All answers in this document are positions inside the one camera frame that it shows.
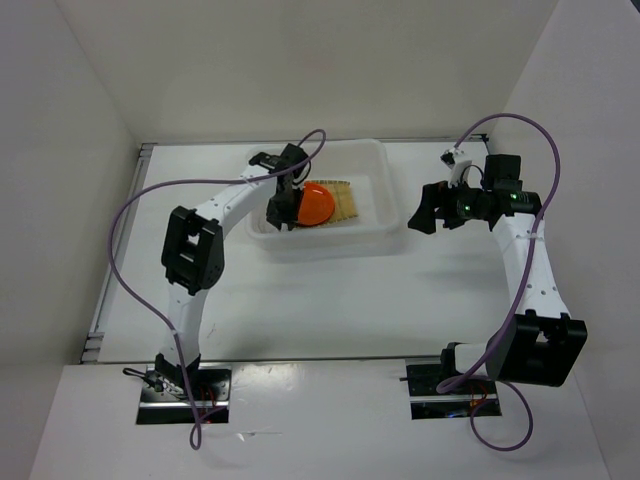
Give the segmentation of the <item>orange plastic plate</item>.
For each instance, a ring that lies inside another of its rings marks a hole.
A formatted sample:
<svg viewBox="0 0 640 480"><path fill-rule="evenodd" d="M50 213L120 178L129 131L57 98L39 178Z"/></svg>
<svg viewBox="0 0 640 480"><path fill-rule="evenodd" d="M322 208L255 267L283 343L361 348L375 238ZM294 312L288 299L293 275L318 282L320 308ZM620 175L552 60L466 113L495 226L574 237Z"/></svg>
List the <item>orange plastic plate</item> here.
<svg viewBox="0 0 640 480"><path fill-rule="evenodd" d="M335 211L333 194L327 187L306 182L297 213L296 223L302 227L316 227L330 220Z"/></svg>

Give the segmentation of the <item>woven bamboo basket tray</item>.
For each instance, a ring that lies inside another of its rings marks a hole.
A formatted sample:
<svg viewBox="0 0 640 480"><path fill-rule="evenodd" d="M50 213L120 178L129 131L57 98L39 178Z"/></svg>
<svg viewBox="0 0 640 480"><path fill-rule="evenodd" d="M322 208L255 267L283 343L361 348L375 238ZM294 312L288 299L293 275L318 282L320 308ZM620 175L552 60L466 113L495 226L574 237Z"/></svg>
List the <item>woven bamboo basket tray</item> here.
<svg viewBox="0 0 640 480"><path fill-rule="evenodd" d="M358 210L352 193L351 184L344 180L312 180L306 182L319 183L328 188L335 200L335 211L332 217L325 224L316 226L322 227L329 224L347 221L358 216Z"/></svg>

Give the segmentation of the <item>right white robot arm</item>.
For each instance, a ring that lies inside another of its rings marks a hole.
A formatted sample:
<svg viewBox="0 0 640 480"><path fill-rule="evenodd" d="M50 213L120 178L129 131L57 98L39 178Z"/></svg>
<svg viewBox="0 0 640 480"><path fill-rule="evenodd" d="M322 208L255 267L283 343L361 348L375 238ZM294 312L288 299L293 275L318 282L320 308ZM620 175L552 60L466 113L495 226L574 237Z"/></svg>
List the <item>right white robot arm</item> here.
<svg viewBox="0 0 640 480"><path fill-rule="evenodd" d="M511 305L507 318L484 344L451 343L438 369L440 393L459 393L473 380L559 387L572 370L588 333L571 317L554 279L546 248L543 203L526 191L517 155L489 155L478 187L468 175L474 163L459 149L442 157L448 179L426 184L408 226L427 235L470 221L487 224L504 264Z"/></svg>

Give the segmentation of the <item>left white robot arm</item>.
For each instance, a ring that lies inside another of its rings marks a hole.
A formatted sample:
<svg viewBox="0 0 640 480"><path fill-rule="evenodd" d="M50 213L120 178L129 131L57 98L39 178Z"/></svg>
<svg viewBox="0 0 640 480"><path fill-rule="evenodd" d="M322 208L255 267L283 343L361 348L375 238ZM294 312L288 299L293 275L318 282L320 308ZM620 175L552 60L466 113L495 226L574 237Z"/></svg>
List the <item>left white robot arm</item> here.
<svg viewBox="0 0 640 480"><path fill-rule="evenodd" d="M208 292L224 270L226 235L259 206L266 208L266 221L277 230L294 229L308 162L309 155L294 144L278 155L259 152L237 184L195 208L179 206L171 212L161 263L169 283L172 326L156 355L155 371L176 399L190 398L199 387L200 326Z"/></svg>

